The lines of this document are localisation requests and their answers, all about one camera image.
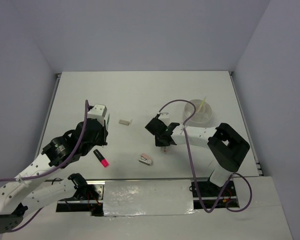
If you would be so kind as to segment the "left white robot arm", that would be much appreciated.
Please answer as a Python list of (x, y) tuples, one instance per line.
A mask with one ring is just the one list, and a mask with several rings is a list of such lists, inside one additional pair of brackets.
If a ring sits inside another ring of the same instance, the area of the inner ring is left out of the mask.
[(31, 213), (37, 215), (58, 200), (98, 200), (97, 189), (79, 173), (72, 173), (48, 188), (38, 187), (50, 176), (86, 156), (95, 146), (107, 145), (109, 121), (88, 117), (75, 129), (53, 138), (37, 158), (14, 178), (3, 179), (0, 187), (0, 234), (22, 229)]

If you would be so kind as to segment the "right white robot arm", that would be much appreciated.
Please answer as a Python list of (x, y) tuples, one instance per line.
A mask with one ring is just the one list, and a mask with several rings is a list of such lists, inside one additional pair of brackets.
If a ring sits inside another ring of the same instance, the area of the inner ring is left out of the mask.
[(217, 127), (184, 126), (177, 122), (166, 125), (157, 115), (145, 126), (155, 139), (156, 147), (188, 145), (209, 149), (217, 165), (209, 177), (208, 192), (220, 195), (229, 177), (236, 173), (244, 161), (249, 143), (229, 124), (220, 123)]

